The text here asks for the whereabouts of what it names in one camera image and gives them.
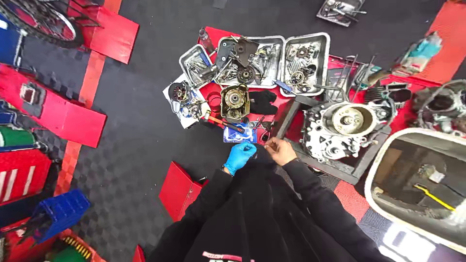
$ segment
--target blue latex glove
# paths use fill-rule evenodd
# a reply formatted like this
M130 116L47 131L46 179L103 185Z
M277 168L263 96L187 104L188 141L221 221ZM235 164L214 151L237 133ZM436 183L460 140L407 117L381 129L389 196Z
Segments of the blue latex glove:
M225 167L228 169L230 174L234 176L236 171L246 164L251 156L256 153L257 148L255 145L249 142L243 142L232 147L230 156L225 163Z

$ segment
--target yellow brush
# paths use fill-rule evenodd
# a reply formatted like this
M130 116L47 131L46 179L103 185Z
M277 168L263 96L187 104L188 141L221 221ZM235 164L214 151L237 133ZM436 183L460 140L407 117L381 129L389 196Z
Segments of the yellow brush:
M443 202L442 200L438 199L436 196L432 195L429 190L424 186L424 185L421 185L421 184L415 184L413 185L413 187L417 188L417 189L420 189L424 192L424 194L430 198L432 198L433 200L435 200L437 203L441 204L442 206L448 208L449 210L453 211L453 212L456 212L456 209L450 205L448 205L447 203Z

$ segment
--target bare hand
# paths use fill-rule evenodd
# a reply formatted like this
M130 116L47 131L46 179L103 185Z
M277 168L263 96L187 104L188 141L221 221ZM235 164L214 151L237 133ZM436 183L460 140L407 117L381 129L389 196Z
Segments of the bare hand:
M279 165L286 165L291 160L297 158L293 147L285 140L271 138L265 143L264 147L272 159Z

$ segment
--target person's hand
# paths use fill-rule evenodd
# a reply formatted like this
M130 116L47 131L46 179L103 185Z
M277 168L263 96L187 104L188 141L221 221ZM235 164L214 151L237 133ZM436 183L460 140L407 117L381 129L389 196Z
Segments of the person's hand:
M286 165L291 160L297 158L293 147L285 140L271 138L265 143L264 147L272 159L279 165Z
M256 153L257 148L255 145L249 142L243 142L241 144L237 144L232 147L232 151L230 152L230 156L225 163L225 168L229 171L229 173L234 176L236 171L246 164L251 156Z

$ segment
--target plastic bottle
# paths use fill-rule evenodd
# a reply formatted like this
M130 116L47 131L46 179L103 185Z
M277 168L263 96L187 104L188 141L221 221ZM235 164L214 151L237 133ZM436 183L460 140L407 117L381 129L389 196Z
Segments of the plastic bottle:
M209 34L207 33L205 28L201 28L199 30L199 40L200 44L205 47L209 55L214 52L215 47L213 47L212 40L210 39Z

